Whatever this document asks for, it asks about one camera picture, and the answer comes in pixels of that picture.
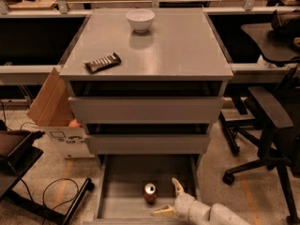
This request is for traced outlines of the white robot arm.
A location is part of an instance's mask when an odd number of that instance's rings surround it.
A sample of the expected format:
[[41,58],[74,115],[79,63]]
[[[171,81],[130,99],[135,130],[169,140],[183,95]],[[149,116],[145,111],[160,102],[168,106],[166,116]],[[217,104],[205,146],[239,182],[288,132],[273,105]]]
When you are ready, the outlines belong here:
[[220,203],[209,206],[189,195],[176,178],[172,179],[172,184],[176,194],[174,205],[167,204],[154,210],[153,217],[181,218],[190,225],[250,225]]

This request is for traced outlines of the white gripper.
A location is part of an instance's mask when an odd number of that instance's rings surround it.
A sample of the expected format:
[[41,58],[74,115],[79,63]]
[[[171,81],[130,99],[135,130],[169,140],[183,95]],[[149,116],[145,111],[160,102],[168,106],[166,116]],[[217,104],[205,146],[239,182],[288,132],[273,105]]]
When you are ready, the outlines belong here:
[[174,185],[175,193],[177,195],[174,208],[168,204],[156,209],[152,212],[153,217],[157,218],[173,218],[177,215],[179,218],[186,220],[193,220],[195,218],[193,205],[196,199],[185,193],[182,185],[176,178],[172,178],[172,184]]

